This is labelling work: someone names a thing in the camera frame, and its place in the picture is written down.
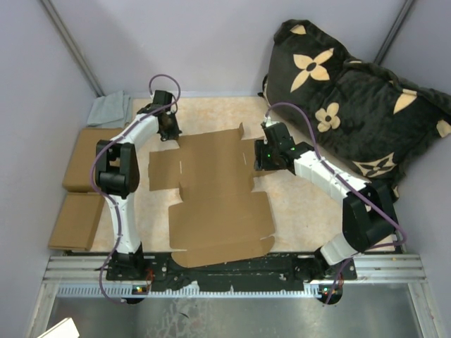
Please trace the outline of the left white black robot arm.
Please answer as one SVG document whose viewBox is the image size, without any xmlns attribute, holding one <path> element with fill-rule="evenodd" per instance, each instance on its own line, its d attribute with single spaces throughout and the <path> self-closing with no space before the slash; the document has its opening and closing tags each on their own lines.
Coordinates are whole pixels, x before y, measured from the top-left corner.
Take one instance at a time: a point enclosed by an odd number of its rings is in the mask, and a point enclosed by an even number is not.
<svg viewBox="0 0 451 338">
<path fill-rule="evenodd" d="M 175 96 L 157 90 L 151 99 L 120 134 L 96 144 L 94 183 L 107 202 L 115 232 L 112 252 L 101 267 L 108 280 L 146 278 L 148 263 L 135 224 L 135 192 L 140 184 L 137 151 L 155 134 L 163 142 L 177 140 L 181 134 Z"/>
</svg>

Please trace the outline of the brown cardboard box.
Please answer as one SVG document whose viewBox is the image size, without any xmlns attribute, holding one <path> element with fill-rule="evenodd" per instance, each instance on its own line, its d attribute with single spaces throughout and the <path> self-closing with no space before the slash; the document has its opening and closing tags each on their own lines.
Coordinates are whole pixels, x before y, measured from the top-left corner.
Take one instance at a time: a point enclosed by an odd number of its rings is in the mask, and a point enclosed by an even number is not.
<svg viewBox="0 0 451 338">
<path fill-rule="evenodd" d="M 152 191 L 177 189 L 168 208 L 172 258 L 197 268 L 265 256 L 276 227 L 266 192 L 254 189 L 254 141 L 244 127 L 181 136 L 177 149 L 152 151 Z"/>
</svg>

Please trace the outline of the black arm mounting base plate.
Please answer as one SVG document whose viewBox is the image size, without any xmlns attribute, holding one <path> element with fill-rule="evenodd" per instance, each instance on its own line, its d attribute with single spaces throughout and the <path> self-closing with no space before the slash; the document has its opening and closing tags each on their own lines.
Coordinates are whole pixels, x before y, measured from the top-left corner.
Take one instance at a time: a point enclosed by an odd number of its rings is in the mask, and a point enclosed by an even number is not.
<svg viewBox="0 0 451 338">
<path fill-rule="evenodd" d="M 196 282 L 202 292 L 302 291 L 309 282 L 355 280 L 354 263 L 327 266 L 318 253 L 272 252 L 259 258 L 184 268 L 169 252 L 147 252 L 135 265 L 114 258 L 106 269 L 108 281 L 148 282 L 153 292 L 178 291 Z"/>
</svg>

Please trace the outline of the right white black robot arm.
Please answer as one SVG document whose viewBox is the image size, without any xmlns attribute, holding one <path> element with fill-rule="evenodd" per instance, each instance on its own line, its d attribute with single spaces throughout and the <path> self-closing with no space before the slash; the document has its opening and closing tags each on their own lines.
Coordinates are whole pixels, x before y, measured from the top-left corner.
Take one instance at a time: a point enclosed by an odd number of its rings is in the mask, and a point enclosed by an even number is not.
<svg viewBox="0 0 451 338">
<path fill-rule="evenodd" d="M 288 170 L 327 193 L 342 208 L 342 230 L 314 252 L 314 278 L 329 279 L 339 263 L 374 248 L 395 232 L 397 216 L 388 187 L 340 170 L 306 142 L 296 144 L 284 123 L 261 124 L 254 143 L 257 171 Z"/>
</svg>

